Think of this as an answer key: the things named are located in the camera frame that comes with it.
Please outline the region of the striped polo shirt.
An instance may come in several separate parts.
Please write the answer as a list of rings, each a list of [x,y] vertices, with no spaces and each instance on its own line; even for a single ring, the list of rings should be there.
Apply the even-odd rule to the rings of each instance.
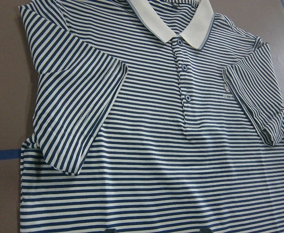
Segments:
[[[23,233],[284,233],[268,43],[207,0],[19,7],[38,91]]]

